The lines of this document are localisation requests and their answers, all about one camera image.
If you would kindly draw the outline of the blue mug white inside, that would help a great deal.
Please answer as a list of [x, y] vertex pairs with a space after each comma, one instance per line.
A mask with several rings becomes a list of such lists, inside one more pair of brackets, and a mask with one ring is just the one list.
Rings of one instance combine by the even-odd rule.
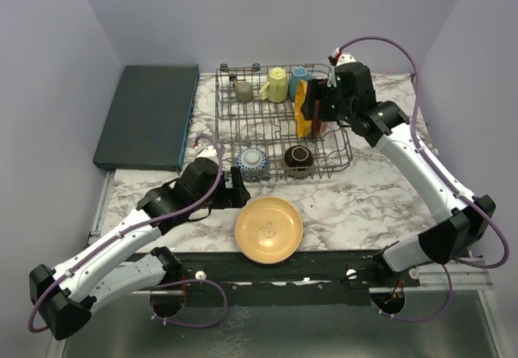
[[296, 90], [300, 81], [308, 81], [312, 75], [303, 66], [298, 66], [291, 71], [288, 85], [288, 97], [292, 100], [295, 98]]

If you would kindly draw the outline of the red and blue patterned bowl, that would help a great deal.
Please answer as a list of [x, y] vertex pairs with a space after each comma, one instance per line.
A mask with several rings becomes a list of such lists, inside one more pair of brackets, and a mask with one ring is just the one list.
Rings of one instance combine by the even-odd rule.
[[236, 158], [236, 165], [244, 181], [260, 181], [270, 168], [266, 154], [256, 147], [241, 151]]

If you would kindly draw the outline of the cream mug yellow handle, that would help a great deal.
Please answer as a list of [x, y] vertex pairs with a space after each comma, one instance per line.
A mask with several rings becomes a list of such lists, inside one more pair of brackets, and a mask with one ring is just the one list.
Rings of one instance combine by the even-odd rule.
[[274, 67], [270, 69], [266, 82], [260, 88], [258, 95], [261, 100], [282, 103], [287, 99], [288, 85], [287, 72], [281, 67]]

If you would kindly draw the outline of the tan orange round plate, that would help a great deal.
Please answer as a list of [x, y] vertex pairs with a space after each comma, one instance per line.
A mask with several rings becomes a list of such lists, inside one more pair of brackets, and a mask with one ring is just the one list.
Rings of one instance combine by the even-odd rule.
[[303, 239], [304, 226], [298, 210], [288, 201], [275, 198], [258, 198], [246, 205], [239, 213], [234, 230], [234, 236], [273, 237], [301, 236]]

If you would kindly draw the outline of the dark patterned bowl cream inside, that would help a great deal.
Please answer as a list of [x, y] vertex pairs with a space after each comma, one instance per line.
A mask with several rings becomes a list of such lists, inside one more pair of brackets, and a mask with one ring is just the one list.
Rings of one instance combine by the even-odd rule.
[[313, 154], [305, 146], [291, 146], [284, 152], [282, 167], [289, 177], [304, 178], [309, 176], [314, 169]]

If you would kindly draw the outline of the grey wire dish rack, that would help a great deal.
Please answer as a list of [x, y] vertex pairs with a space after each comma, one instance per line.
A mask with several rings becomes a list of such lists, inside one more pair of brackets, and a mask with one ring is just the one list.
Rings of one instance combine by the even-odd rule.
[[[310, 177], [330, 177], [348, 168], [353, 156], [346, 128], [331, 122], [321, 138], [311, 135], [300, 138], [296, 134], [292, 99], [278, 104], [260, 99], [258, 92], [272, 68], [258, 63], [241, 67], [222, 63], [215, 71], [216, 138], [224, 147], [225, 163], [236, 166], [241, 151], [256, 147], [263, 150], [270, 162], [263, 179], [278, 180], [288, 177], [282, 167], [284, 152], [291, 146], [302, 145], [314, 157]], [[252, 84], [253, 100], [236, 99], [234, 86], [240, 80]]]

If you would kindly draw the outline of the small grey-brown cup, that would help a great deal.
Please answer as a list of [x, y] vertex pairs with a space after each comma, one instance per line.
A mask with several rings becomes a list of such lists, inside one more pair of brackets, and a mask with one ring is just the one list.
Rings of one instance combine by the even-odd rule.
[[253, 86], [246, 80], [238, 81], [234, 86], [236, 99], [239, 102], [249, 102], [253, 100]]

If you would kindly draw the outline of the pink polka dot plate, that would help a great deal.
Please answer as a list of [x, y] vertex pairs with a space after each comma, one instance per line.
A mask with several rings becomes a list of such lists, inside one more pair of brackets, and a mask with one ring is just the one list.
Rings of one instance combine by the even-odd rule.
[[316, 128], [317, 138], [321, 138], [327, 132], [327, 129], [328, 129], [328, 123], [321, 121], [319, 123], [319, 126]]

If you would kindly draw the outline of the plain pink round plate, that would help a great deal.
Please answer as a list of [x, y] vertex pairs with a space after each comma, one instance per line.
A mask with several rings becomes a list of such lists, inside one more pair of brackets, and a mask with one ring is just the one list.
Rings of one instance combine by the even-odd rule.
[[264, 265], [285, 261], [298, 249], [301, 241], [301, 236], [280, 234], [273, 237], [265, 237], [263, 234], [252, 237], [236, 236], [236, 243], [243, 255]]

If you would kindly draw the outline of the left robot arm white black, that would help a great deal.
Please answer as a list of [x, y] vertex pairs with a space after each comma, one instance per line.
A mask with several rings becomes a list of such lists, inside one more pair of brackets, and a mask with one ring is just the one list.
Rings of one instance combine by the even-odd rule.
[[237, 167], [227, 187], [222, 169], [201, 157], [176, 179], [149, 190], [108, 234], [66, 262], [40, 264], [29, 274], [33, 315], [56, 340], [83, 328], [94, 312], [141, 288], [173, 288], [183, 277], [181, 261], [165, 247], [155, 247], [136, 262], [123, 263], [143, 246], [173, 228], [191, 222], [200, 209], [244, 207], [250, 199]]

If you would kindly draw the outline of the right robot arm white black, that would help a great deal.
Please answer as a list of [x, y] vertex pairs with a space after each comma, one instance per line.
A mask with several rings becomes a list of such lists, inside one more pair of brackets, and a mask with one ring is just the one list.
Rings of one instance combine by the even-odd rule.
[[340, 121], [387, 157], [425, 202], [435, 226], [385, 249], [372, 267], [381, 286], [393, 285], [403, 270], [427, 262], [445, 264], [480, 240], [495, 202], [462, 185], [411, 134], [405, 112], [378, 101], [372, 75], [361, 62], [337, 64], [329, 78], [310, 79], [301, 112], [305, 119]]

